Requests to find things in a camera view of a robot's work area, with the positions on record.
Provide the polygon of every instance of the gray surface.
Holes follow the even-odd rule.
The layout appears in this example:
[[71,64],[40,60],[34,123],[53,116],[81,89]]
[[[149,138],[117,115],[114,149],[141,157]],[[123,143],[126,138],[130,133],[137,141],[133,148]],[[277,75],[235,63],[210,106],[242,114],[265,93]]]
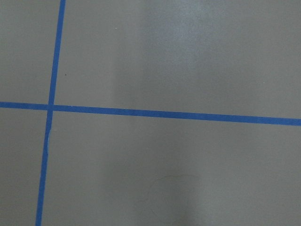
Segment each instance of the gray surface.
[[0,101],[47,103],[59,0],[0,0]]
[[0,109],[0,226],[33,226],[46,112]]
[[44,226],[299,226],[300,127],[54,114]]
[[297,117],[301,1],[67,1],[56,103]]

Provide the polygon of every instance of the blue tape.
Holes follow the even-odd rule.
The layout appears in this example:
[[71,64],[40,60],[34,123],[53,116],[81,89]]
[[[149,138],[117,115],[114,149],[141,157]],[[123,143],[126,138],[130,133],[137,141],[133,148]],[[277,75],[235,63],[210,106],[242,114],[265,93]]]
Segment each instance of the blue tape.
[[3,108],[17,108],[30,110],[47,110],[48,105],[43,104],[28,104],[28,103],[14,103],[14,102],[0,102],[0,107]]
[[37,205],[37,214],[36,214],[36,226],[41,226],[41,224],[42,224],[43,202],[44,202],[47,162],[48,162],[48,144],[49,144],[51,125],[52,125],[53,104],[55,101],[55,86],[56,86],[58,62],[59,62],[59,56],[60,56],[65,4],[66,4],[66,1],[61,0],[60,9],[59,9],[59,13],[58,13],[58,20],[57,20],[55,50],[54,50],[53,64],[52,64],[51,82],[50,82],[49,99],[48,99],[48,111],[47,111],[44,146],[43,146],[43,156],[42,156],[42,165],[41,165],[41,174],[40,174],[39,196],[38,196],[38,205]]
[[301,126],[301,119],[54,105],[54,111]]

